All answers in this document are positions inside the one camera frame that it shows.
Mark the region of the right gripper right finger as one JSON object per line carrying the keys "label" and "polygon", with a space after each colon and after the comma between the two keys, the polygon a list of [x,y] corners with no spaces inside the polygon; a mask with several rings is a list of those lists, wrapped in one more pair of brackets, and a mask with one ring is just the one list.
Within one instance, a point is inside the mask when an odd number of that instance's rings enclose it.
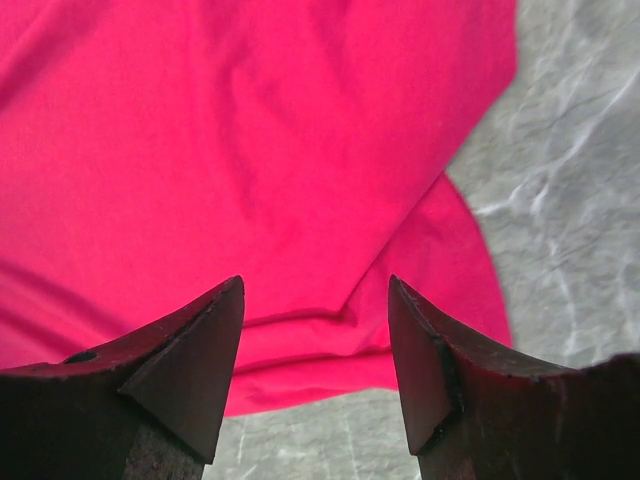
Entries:
{"label": "right gripper right finger", "polygon": [[388,320],[425,479],[635,479],[639,357],[581,369],[508,348],[392,277]]}

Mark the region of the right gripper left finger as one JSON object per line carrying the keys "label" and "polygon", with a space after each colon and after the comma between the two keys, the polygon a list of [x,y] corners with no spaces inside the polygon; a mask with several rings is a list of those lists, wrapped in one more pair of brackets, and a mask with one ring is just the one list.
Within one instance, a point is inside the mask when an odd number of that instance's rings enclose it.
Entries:
{"label": "right gripper left finger", "polygon": [[214,460],[244,283],[64,361],[1,373],[5,479],[198,479]]}

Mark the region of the magenta t shirt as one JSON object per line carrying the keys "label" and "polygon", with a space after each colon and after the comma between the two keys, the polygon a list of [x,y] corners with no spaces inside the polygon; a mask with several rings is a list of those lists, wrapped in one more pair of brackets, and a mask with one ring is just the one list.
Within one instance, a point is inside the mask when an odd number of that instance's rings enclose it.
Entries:
{"label": "magenta t shirt", "polygon": [[512,1],[5,1],[1,364],[241,276],[228,415],[394,388],[398,276],[511,335],[446,176],[514,77]]}

